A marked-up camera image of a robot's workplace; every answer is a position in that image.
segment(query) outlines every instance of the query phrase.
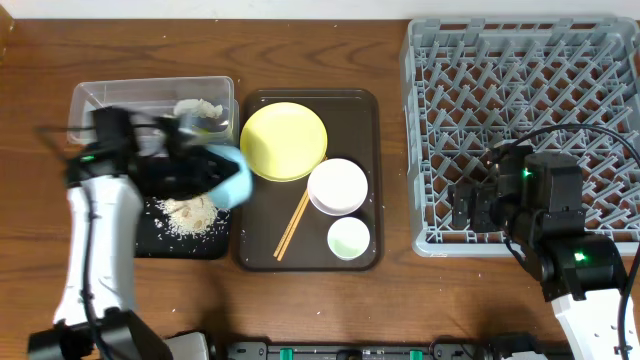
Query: black tray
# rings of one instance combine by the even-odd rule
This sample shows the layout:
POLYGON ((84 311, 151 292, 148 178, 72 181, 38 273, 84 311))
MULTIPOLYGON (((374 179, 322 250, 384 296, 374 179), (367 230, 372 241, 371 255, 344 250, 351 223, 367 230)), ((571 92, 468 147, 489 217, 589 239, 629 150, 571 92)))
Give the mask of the black tray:
POLYGON ((364 271, 382 256, 382 181, 378 103, 365 90, 288 89, 259 90, 244 103, 242 125, 260 108, 278 102, 294 102, 313 110, 328 135, 327 156, 358 164, 367 176, 369 195, 354 216, 369 227, 371 243, 360 257, 343 261, 329 250, 327 232, 339 217, 326 215, 311 202, 282 261, 273 253, 307 186, 307 177, 278 183, 254 176, 251 200, 242 207, 235 256, 250 271, 364 271))

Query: wooden chopsticks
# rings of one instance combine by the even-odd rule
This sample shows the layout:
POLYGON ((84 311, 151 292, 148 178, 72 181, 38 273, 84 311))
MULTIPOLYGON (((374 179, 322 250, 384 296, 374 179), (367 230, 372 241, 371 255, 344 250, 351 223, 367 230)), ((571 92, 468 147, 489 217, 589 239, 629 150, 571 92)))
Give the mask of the wooden chopsticks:
POLYGON ((273 253, 273 256, 278 259, 278 261, 282 261, 282 257, 284 256, 285 251, 287 251, 287 247, 289 246, 289 242, 293 237, 293 234, 296 232, 296 228, 298 227, 298 223, 300 222, 300 218, 304 213, 304 209, 307 207, 309 203, 309 193, 307 190, 304 190, 304 194, 302 194, 302 199, 298 203, 298 207, 296 211, 293 213, 291 220, 289 221, 289 225, 287 225, 287 229, 282 234, 282 238, 280 239, 280 243, 278 243, 278 247, 276 248, 276 252, 273 253))

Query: white bowl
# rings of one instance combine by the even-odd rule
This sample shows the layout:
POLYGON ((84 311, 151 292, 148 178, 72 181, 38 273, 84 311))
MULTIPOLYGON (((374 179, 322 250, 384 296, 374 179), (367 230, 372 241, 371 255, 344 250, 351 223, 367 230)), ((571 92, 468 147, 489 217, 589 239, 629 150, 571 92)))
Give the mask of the white bowl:
POLYGON ((309 200, 320 211, 343 216, 356 211, 367 198, 367 177, 360 167, 345 159, 330 159, 309 176, 309 200))
POLYGON ((341 260, 353 260, 369 247, 370 235, 367 225, 353 217, 342 218, 329 228, 329 249, 341 260))

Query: wooden surface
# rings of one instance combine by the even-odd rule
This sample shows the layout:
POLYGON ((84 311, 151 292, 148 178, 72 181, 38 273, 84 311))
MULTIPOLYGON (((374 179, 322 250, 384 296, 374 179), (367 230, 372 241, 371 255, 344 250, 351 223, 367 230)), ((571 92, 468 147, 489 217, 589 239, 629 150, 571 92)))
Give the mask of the wooden surface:
POLYGON ((83 81, 200 75, 232 77, 240 102, 268 87, 372 92, 380 105, 385 254, 364 274, 254 274, 229 256, 138 259, 138 314, 158 334, 204 328, 220 340, 416 343, 530 331, 564 340, 538 284, 515 260, 426 259, 411 249, 398 64, 406 26, 18 21, 0 66, 0 357, 24 358, 28 335, 51 326, 67 268, 62 168, 33 127, 65 125, 83 81))

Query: gray dish rack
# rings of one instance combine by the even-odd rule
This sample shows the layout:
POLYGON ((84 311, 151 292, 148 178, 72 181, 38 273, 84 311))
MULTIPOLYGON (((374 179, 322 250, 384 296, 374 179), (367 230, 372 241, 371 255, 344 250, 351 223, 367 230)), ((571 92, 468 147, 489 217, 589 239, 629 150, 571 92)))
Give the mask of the gray dish rack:
MULTIPOLYGON (((410 223, 421 256, 511 256, 502 233, 451 228, 447 186, 491 178, 485 150, 547 125, 616 129, 640 149, 638 24, 626 18, 455 18, 411 21, 400 64, 410 223)), ((590 131, 532 141, 579 159, 590 231, 622 255, 640 240, 640 170, 590 131)))

